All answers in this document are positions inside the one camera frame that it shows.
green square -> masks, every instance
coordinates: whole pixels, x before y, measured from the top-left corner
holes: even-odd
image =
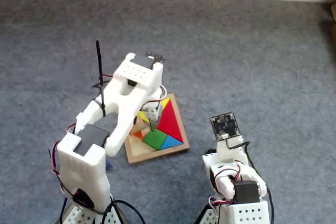
[[[154,131],[151,131],[144,137],[143,142],[153,147],[154,149],[159,150],[166,137],[167,134],[163,133],[162,131],[159,131],[158,129],[155,129]]]

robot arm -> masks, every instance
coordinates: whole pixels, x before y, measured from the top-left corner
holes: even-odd
[[[78,114],[74,133],[67,132],[57,145],[60,171],[56,175],[64,194],[85,211],[98,214],[97,220],[111,202],[106,155],[117,154],[139,110],[151,122],[160,119],[162,71],[155,57],[128,54],[102,94]],[[105,114],[118,114],[112,134],[93,125],[104,116],[102,103]]]
[[[163,65],[160,62],[154,62],[154,59],[152,59],[152,69],[140,65],[141,63],[145,65],[148,62],[147,59],[150,58],[128,54],[103,91],[106,114],[118,113],[117,127],[106,140],[105,150],[108,156],[115,156],[118,153],[143,104],[149,100],[159,99],[162,94],[160,85]],[[93,124],[103,117],[101,98],[99,95],[78,114],[76,135],[87,124]],[[159,107],[159,102],[148,103],[147,106],[152,106],[149,110],[152,111],[152,119],[158,119],[159,110],[156,108]]]
[[[263,200],[267,186],[249,165],[243,148],[248,142],[244,142],[233,112],[215,116],[211,122],[217,148],[203,155],[203,162],[215,195],[209,197],[210,209],[198,220],[210,218],[214,211],[218,224],[246,224],[251,220],[269,224],[268,204]]]

floor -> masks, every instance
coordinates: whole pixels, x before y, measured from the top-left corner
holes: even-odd
[[[267,0],[0,0],[1,223],[54,223],[63,197],[47,148],[97,90],[94,43],[113,73],[129,52],[166,57],[191,148],[129,165],[115,198],[147,223],[193,223],[212,190],[209,118],[234,111],[269,184],[276,223],[336,218],[336,57],[328,5]],[[101,124],[109,130],[115,117]],[[132,223],[136,216],[123,209]]]

red triangle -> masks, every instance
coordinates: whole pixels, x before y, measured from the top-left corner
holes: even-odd
[[[177,123],[172,101],[169,101],[162,111],[161,120],[157,129],[183,143],[183,138],[180,132],[180,127]]]

wooden puzzle frame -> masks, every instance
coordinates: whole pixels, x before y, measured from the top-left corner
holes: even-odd
[[[170,147],[170,148],[167,148],[167,149],[163,149],[163,150],[148,151],[148,153],[142,153],[142,154],[139,154],[139,155],[134,155],[132,153],[132,146],[131,146],[132,141],[131,141],[130,138],[135,137],[135,136],[129,135],[127,137],[127,139],[125,140],[125,149],[126,149],[127,159],[128,159],[128,162],[130,164],[189,149],[189,147],[190,147],[189,141],[188,141],[187,135],[185,134],[184,126],[183,126],[183,123],[182,123],[180,111],[178,110],[178,107],[177,107],[175,96],[174,96],[174,94],[170,93],[170,94],[167,95],[166,98],[170,98],[170,101],[172,102],[172,106],[173,106],[173,109],[174,109],[174,112],[175,112],[177,123],[178,123],[178,126],[180,128],[181,135],[182,135],[183,144],[181,144],[179,146],[174,146],[174,147]]]

